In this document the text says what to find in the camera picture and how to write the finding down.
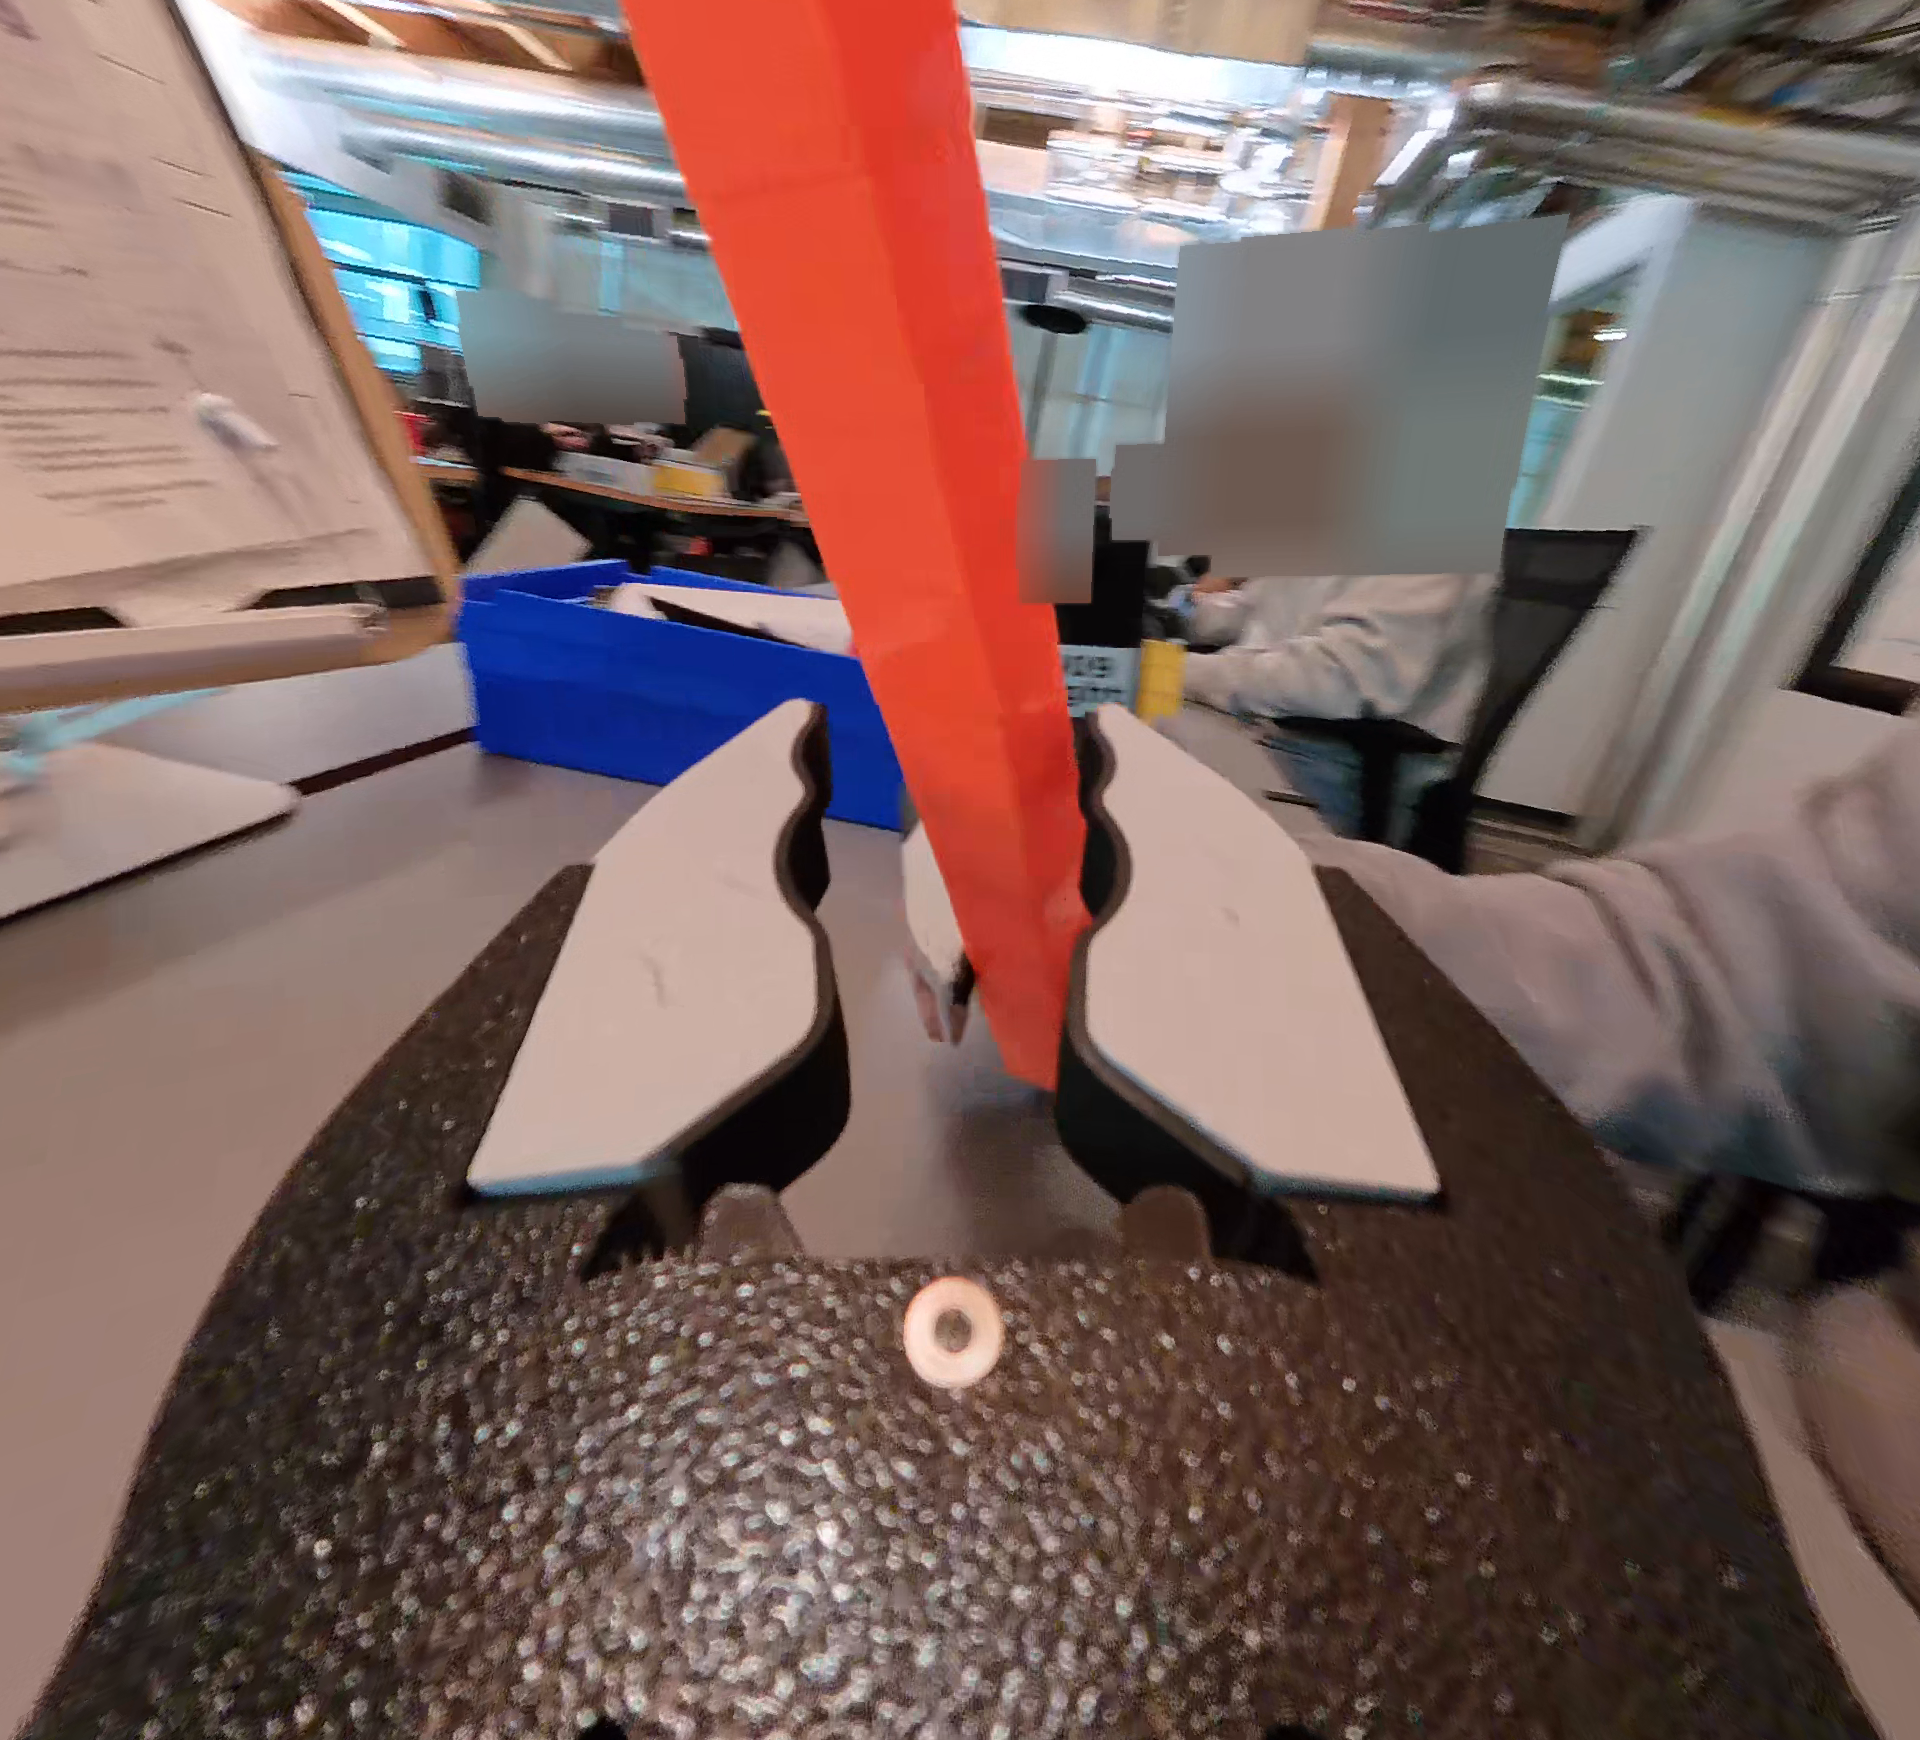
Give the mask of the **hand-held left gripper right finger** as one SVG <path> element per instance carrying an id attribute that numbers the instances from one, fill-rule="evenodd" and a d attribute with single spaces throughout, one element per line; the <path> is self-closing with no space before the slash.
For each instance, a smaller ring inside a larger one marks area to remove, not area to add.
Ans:
<path id="1" fill-rule="evenodd" d="M 1434 1202 L 1441 1177 L 1308 856 L 1120 705 L 1078 723 L 1083 901 L 1060 1102 L 1266 1197 Z"/>

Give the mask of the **blue plastic bin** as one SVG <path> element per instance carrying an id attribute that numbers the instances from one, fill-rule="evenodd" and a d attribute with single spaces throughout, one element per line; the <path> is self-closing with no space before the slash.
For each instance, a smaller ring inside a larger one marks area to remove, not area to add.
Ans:
<path id="1" fill-rule="evenodd" d="M 493 756 L 663 787 L 779 704 L 828 720 L 843 823 L 900 833 L 903 780 L 857 660 L 612 614 L 591 599 L 635 575 L 616 562 L 468 575 L 456 637 L 474 743 Z"/>

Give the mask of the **person's right forearm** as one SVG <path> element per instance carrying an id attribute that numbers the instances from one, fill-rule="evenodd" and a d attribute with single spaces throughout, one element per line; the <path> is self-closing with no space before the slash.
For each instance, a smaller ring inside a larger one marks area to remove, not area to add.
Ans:
<path id="1" fill-rule="evenodd" d="M 1609 1152 L 1916 1203 L 1918 729 L 1788 817 L 1540 873 L 1347 873 Z"/>

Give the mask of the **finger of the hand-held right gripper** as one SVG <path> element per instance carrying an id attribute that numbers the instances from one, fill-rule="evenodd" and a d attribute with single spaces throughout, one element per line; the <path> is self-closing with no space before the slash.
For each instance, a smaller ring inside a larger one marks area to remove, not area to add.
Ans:
<path id="1" fill-rule="evenodd" d="M 974 970 L 926 824 L 903 835 L 900 863 L 917 1012 L 932 1040 L 957 1043 L 971 1012 Z"/>

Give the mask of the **white instruction sheet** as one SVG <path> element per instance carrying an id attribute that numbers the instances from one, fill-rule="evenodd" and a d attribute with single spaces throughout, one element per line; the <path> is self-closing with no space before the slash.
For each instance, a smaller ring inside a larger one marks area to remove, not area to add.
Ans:
<path id="1" fill-rule="evenodd" d="M 172 0 L 4 0 L 4 614 L 437 572 Z"/>

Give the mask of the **black office chair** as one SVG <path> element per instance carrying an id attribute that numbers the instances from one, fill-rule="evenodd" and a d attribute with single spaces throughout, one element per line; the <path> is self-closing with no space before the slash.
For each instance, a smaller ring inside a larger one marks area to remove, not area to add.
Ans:
<path id="1" fill-rule="evenodd" d="M 1448 775 L 1422 794 L 1404 853 L 1465 871 L 1477 785 L 1637 542 L 1637 528 L 1507 528 L 1475 711 Z"/>

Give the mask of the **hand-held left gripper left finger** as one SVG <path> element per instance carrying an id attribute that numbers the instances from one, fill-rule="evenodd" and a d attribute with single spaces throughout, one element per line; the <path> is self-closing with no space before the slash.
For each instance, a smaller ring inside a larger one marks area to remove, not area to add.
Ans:
<path id="1" fill-rule="evenodd" d="M 789 699 L 597 853 L 466 1170 L 478 1199 L 671 1177 L 779 1191 L 849 1115 L 828 935 L 828 720 Z"/>

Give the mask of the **orange segmented bar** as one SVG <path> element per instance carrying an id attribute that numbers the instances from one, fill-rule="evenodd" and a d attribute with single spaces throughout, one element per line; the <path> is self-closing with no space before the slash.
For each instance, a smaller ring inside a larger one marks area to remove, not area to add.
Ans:
<path id="1" fill-rule="evenodd" d="M 1009 1072 L 1059 1076 L 1085 824 L 953 0 L 617 0 Z"/>

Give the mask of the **wooden document stand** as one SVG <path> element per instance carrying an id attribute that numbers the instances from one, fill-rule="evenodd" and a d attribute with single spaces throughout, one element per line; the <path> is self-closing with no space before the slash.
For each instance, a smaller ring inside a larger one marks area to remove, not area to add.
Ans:
<path id="1" fill-rule="evenodd" d="M 301 249 L 301 284 L 312 307 L 334 301 L 350 320 L 301 198 L 269 160 L 254 152 L 252 160 L 272 180 L 285 226 L 301 221 L 311 236 L 311 249 Z M 386 465 L 437 546 L 435 575 L 312 584 L 240 607 L 161 609 L 150 622 L 130 622 L 100 607 L 8 615 L 1 574 L 4 920 L 224 845 L 296 808 L 290 787 L 102 746 L 100 737 L 171 699 L 376 668 L 446 637 L 456 560 L 394 394 L 350 326 L 358 360 L 349 383 L 367 419 L 394 427 Z"/>

